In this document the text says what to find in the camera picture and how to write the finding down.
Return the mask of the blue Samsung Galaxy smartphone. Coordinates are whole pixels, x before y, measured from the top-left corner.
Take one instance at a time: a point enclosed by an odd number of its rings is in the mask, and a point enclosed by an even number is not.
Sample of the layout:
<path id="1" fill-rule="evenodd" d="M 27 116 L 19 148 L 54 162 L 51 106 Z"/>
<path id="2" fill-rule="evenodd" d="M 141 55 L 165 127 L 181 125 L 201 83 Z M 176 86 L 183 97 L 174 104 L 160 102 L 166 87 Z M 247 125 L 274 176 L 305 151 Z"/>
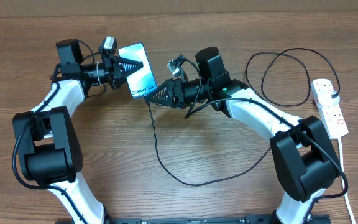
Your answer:
<path id="1" fill-rule="evenodd" d="M 118 53 L 121 58 L 142 62 L 140 69 L 126 77 L 133 98 L 145 96 L 157 88 L 143 43 L 139 42 L 120 48 Z"/>

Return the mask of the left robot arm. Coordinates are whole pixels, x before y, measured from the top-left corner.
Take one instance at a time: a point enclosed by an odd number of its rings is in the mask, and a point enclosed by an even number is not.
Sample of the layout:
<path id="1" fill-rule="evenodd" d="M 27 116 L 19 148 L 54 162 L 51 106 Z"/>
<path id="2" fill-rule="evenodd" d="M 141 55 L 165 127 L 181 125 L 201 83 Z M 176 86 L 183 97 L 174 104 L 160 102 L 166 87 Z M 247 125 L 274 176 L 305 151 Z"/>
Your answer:
<path id="1" fill-rule="evenodd" d="M 117 56 L 116 39 L 107 36 L 97 52 L 101 62 L 85 64 L 82 44 L 78 39 L 56 43 L 60 61 L 51 76 L 50 92 L 31 111 L 13 117 L 12 171 L 24 187 L 53 193 L 72 223 L 112 223 L 81 172 L 83 155 L 71 117 L 91 87 L 120 88 L 130 75 L 147 68 L 148 62 L 137 54 Z"/>

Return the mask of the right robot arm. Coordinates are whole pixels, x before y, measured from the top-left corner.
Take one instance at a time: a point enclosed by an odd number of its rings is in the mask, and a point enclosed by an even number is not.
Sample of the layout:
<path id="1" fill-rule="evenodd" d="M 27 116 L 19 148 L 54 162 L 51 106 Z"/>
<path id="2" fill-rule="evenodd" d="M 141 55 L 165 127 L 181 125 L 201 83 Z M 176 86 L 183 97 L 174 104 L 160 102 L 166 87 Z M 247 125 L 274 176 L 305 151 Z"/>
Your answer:
<path id="1" fill-rule="evenodd" d="M 181 67 L 187 61 L 184 56 L 169 61 L 175 78 L 149 93 L 147 104 L 188 108 L 187 118 L 211 105 L 269 141 L 283 198 L 271 215 L 246 215 L 245 223 L 330 223 L 328 215 L 311 212 L 327 198 L 324 192 L 335 179 L 344 177 L 323 122 L 315 116 L 302 119 L 287 114 L 261 99 L 249 85 L 232 79 L 217 47 L 200 50 L 195 59 L 192 65 L 199 77 L 193 81 Z"/>

